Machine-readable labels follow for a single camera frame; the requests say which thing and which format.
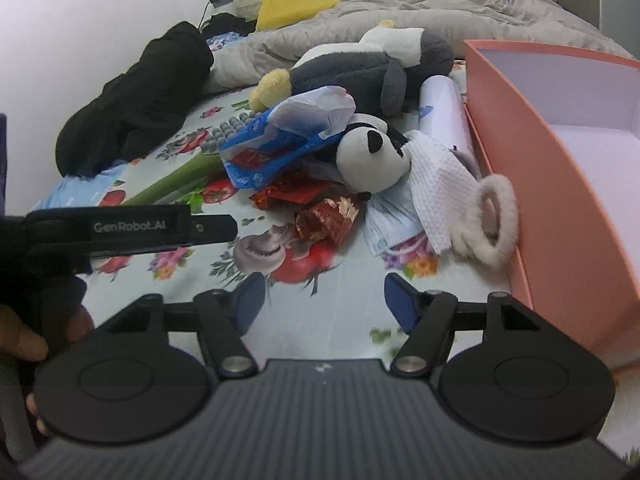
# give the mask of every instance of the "gray blanket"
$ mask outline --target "gray blanket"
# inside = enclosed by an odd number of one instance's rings
[[[254,85],[274,68],[290,68],[323,43],[359,41],[381,20],[423,27],[447,38],[457,57],[464,40],[523,40],[632,57],[600,31],[551,0],[341,0],[311,20],[256,32],[215,53],[207,90]]]

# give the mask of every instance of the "paper roll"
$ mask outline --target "paper roll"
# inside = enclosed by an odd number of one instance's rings
[[[418,129],[444,144],[476,179],[480,178],[462,99],[449,77],[434,75],[422,84]]]

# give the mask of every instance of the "open cardboard box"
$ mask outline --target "open cardboard box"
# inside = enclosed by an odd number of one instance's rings
[[[467,41],[467,111],[509,177],[514,296],[610,368],[640,363],[640,62],[581,48]]]

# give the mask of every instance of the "metal screw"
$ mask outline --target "metal screw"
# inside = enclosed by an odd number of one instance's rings
[[[417,355],[405,355],[396,361],[396,368],[401,372],[411,374],[427,367],[427,361]]]
[[[230,374],[241,374],[252,366],[252,361],[243,355],[232,355],[222,359],[222,367]]]

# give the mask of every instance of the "human hand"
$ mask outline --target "human hand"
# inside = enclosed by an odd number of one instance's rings
[[[91,316],[84,306],[80,306],[66,324],[65,339],[70,344],[75,343],[93,329]],[[26,326],[10,307],[0,304],[0,351],[35,362],[46,358],[49,348],[44,338]],[[33,394],[27,396],[26,404],[30,413],[37,417],[38,408]],[[36,426],[40,433],[47,433],[41,419],[37,420]]]

